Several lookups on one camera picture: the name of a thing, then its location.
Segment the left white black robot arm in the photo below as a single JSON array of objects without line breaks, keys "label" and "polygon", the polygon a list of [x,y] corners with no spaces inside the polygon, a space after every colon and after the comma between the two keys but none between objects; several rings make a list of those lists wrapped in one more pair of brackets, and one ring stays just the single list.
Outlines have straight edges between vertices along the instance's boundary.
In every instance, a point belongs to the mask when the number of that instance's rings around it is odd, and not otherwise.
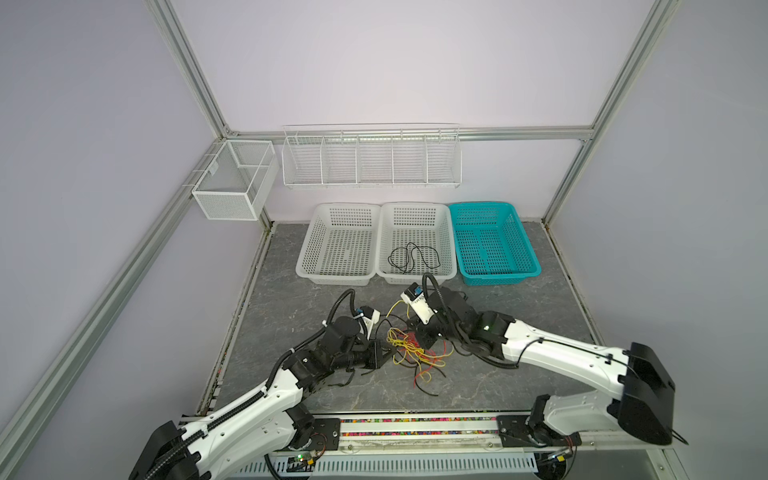
[{"label": "left white black robot arm", "polygon": [[303,401],[338,370],[375,369],[385,348],[380,311],[345,290],[320,329],[282,353],[267,379],[213,413],[178,426],[168,421],[147,441],[132,479],[226,479],[257,456],[307,446],[314,419]]}]

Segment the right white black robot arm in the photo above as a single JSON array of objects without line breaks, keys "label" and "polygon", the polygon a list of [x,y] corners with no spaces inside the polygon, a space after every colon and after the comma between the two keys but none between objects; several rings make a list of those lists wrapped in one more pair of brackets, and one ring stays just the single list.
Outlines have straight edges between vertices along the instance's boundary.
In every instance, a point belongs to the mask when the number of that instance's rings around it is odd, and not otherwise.
[{"label": "right white black robot arm", "polygon": [[588,344],[508,314],[478,311],[430,274],[409,285],[401,299],[416,317],[416,341],[425,349],[443,338],[495,368],[527,364],[588,386],[580,394],[537,396],[529,414],[505,434],[516,445],[577,446],[589,431],[623,431],[660,446],[683,439],[674,428],[675,382],[647,345]]}]

